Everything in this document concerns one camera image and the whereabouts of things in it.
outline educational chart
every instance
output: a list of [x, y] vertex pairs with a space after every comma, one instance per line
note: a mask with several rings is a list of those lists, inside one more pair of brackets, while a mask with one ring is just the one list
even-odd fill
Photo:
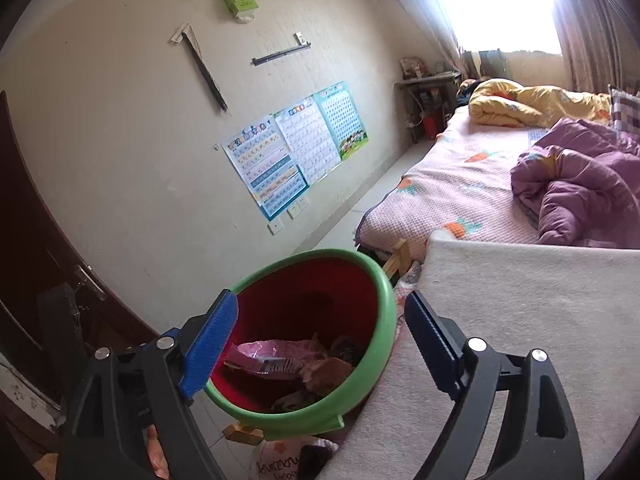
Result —
[[271, 116], [234, 135], [224, 149], [270, 221], [308, 188]]
[[313, 95], [344, 160], [367, 142], [367, 132], [347, 83], [341, 81]]
[[273, 117], [310, 186], [340, 164], [340, 153], [312, 96]]

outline bright window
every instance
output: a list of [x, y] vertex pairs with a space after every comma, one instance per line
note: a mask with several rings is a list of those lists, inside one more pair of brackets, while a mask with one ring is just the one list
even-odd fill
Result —
[[439, 0], [465, 50], [560, 54], [554, 0]]

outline plaid pillow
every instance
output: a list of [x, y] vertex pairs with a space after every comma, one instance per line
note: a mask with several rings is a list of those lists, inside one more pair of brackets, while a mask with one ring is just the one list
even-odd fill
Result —
[[640, 98], [609, 87], [611, 121], [616, 130], [640, 136]]

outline dark brown door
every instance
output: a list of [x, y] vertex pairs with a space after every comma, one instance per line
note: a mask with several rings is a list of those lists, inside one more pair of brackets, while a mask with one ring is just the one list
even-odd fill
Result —
[[61, 283], [76, 289], [86, 349], [119, 350], [156, 333], [94, 275], [66, 239], [24, 164], [0, 93], [0, 351], [36, 386], [60, 398], [38, 321], [36, 297]]

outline purple comforter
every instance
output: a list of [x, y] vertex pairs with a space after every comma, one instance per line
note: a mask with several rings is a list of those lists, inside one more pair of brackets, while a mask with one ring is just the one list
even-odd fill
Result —
[[539, 243], [640, 249], [639, 138], [562, 119], [511, 170]]

